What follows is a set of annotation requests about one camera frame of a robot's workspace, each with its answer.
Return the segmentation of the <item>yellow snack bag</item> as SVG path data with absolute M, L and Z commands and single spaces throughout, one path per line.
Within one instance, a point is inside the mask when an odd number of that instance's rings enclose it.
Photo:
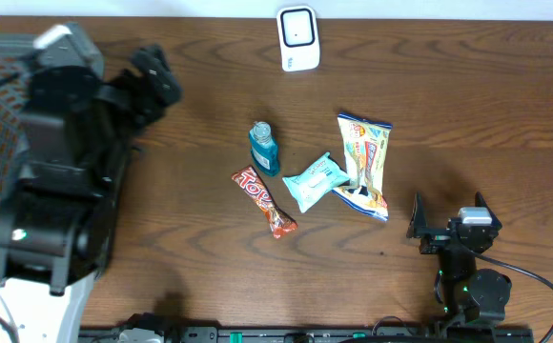
M 338 186 L 333 193 L 355 211 L 387 221 L 388 205 L 384 198 L 383 174 L 390 132 L 393 125 L 371 121 L 341 112 L 338 126 L 343 140 L 348 186 Z

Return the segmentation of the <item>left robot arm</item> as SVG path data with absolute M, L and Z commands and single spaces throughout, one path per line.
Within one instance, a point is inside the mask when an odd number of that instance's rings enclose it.
M 22 88 L 22 136 L 0 202 L 0 342 L 74 342 L 112 254 L 134 139 L 181 98 L 164 50 L 104 76 L 76 23 L 0 34 L 0 91 Z

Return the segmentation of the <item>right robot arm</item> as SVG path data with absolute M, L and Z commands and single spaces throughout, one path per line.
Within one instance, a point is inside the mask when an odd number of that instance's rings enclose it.
M 439 260 L 434 291 L 445 307 L 445 318 L 435 325 L 439 336 L 464 329 L 492 331 L 504 320 L 511 280 L 495 270 L 478 269 L 476 263 L 501 228 L 480 192 L 473 207 L 461 208 L 443 228 L 428 224 L 421 196 L 415 195 L 406 236 L 420 241 L 421 254 L 435 254 Z

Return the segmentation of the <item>light blue wet wipes pack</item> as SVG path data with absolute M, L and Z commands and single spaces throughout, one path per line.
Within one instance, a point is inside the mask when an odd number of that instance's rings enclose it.
M 350 180 L 348 174 L 326 152 L 302 174 L 282 178 L 290 194 L 297 201 L 301 213 L 306 213 L 327 192 Z

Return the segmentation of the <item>red Top chocolate bar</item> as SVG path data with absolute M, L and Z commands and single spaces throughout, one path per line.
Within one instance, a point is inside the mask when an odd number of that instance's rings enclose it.
M 274 238 L 280 238 L 297 229 L 297 222 L 275 203 L 253 166 L 234 172 L 231 178 L 261 209 Z

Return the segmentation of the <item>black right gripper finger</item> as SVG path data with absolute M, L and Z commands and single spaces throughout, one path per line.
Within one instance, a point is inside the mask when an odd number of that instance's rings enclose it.
M 484 208 L 485 211 L 490 215 L 491 217 L 491 226 L 499 226 L 501 224 L 501 221 L 497 217 L 497 215 L 494 214 L 494 212 L 490 209 L 490 207 L 487 205 L 484 197 L 482 196 L 481 192 L 475 193 L 475 205 L 479 208 Z
M 415 195 L 411 221 L 408 226 L 409 232 L 424 232 L 427 228 L 426 215 L 419 192 Z

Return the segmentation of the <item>blue mouthwash bottle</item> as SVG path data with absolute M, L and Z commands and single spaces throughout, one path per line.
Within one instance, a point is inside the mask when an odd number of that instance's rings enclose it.
M 271 126 L 263 121 L 255 122 L 249 131 L 251 156 L 257 167 L 269 176 L 280 171 L 278 145 L 273 137 Z

